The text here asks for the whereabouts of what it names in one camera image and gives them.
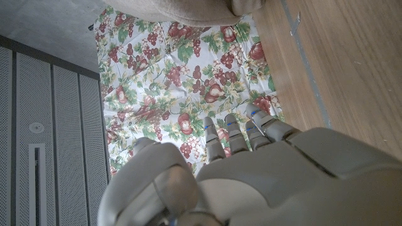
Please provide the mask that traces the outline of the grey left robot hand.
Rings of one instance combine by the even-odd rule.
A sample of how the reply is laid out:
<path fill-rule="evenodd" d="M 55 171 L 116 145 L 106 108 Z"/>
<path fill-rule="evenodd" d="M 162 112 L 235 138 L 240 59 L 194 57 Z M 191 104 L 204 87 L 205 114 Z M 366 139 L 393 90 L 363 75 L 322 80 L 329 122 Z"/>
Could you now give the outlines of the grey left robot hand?
<path fill-rule="evenodd" d="M 353 137 L 299 131 L 254 104 L 225 117 L 226 156 L 204 119 L 207 164 L 147 137 L 108 184 L 99 225 L 400 225 L 401 162 Z"/>

